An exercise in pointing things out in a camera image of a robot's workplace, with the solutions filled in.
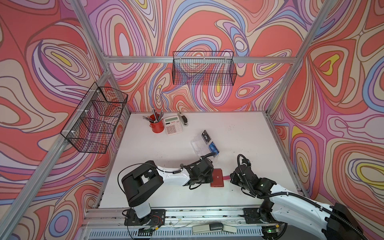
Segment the white table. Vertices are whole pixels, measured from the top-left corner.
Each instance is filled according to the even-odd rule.
[[[185,113],[189,125],[183,127],[182,133],[171,136],[165,131],[152,132],[143,115],[149,116],[132,114],[128,121],[99,208],[128,207],[127,198],[118,187],[117,175],[131,164],[153,160],[158,166],[176,168],[181,163],[188,165],[197,161],[190,142],[203,130],[207,130],[220,151],[214,167],[221,168],[223,176],[235,170],[237,155],[241,153],[251,161],[258,177],[274,180],[297,193],[263,113]],[[165,117],[173,115],[176,114],[167,113]],[[119,181],[136,167],[126,169]],[[149,203],[151,207],[200,207],[254,205],[261,204],[262,200],[246,196],[239,186],[225,180],[224,187],[202,184],[194,190],[187,186],[162,185],[149,198]]]

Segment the vent grille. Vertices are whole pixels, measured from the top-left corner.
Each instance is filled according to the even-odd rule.
[[[242,226],[236,227],[237,233],[229,232],[211,232],[211,233],[201,233],[201,234],[192,234],[192,227],[184,228],[159,228],[157,231],[153,232],[151,238],[175,238],[175,237],[218,237],[218,236],[228,236],[228,237],[254,237],[254,236],[263,236],[261,226]],[[138,236],[138,229],[130,229],[133,238],[148,238],[148,236]],[[98,239],[98,240],[110,240],[110,239],[126,239],[130,238],[127,229],[92,229],[89,235],[89,240]]]

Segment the pen holder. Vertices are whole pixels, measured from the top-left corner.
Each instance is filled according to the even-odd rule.
[[[155,115],[152,114],[149,118],[155,120]],[[157,123],[150,123],[149,126],[152,128],[152,131],[155,133],[161,133],[164,130],[163,120],[160,120],[160,122],[157,122]]]

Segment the colorful swirl pattern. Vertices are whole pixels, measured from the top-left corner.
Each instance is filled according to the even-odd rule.
[[[85,9],[106,55],[172,56],[175,50],[200,55],[231,50],[235,56],[294,56],[319,4],[315,0],[176,0],[171,4],[109,0]],[[174,86],[171,65],[115,63],[111,68],[133,111],[148,111],[152,106],[167,111],[265,110],[288,65],[236,65],[233,87]]]
[[[232,50],[295,56],[321,1],[82,0],[103,51],[168,56]],[[305,189],[346,204],[370,239],[383,239],[384,10],[340,0],[273,116]],[[172,65],[115,63],[133,111],[265,110],[288,65],[236,64],[232,87],[174,86]],[[0,2],[0,217],[44,158],[102,70],[68,0]],[[96,204],[110,158],[65,150],[12,239],[73,239]]]
[[[384,7],[340,0],[272,118],[311,198],[384,236]]]

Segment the black wire basket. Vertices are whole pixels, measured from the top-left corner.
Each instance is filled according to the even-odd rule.
[[[120,90],[97,87],[71,130],[62,135],[79,152],[106,153],[127,100]]]
[[[237,76],[232,51],[174,51],[174,85],[231,85]]]

